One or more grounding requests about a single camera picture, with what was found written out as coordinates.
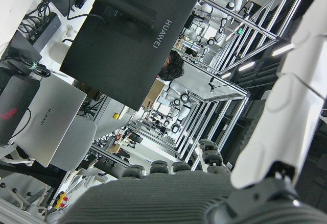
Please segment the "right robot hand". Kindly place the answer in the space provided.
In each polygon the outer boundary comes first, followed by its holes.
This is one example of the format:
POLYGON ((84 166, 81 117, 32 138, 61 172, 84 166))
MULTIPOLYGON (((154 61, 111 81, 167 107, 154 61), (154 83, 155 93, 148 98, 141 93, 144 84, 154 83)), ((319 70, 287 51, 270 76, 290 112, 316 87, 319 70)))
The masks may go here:
POLYGON ((294 185, 326 101, 326 0, 314 0, 292 36, 293 49, 230 174, 218 148, 202 146, 207 171, 173 174, 128 167, 90 188, 60 223, 326 223, 298 200, 294 185))

